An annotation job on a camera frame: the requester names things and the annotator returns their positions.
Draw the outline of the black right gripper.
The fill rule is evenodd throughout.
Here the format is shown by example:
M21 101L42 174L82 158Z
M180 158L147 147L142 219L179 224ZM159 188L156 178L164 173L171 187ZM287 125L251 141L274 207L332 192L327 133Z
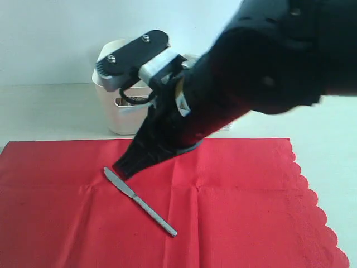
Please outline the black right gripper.
M212 134L212 75L182 72L162 89L139 132L113 165L122 179L192 150Z

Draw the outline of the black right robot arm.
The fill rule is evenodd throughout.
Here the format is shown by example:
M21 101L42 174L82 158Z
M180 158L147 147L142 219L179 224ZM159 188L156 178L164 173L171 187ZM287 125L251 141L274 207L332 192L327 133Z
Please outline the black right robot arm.
M208 52L173 77L123 156L122 179L193 150L250 111L356 95L355 1L243 1Z

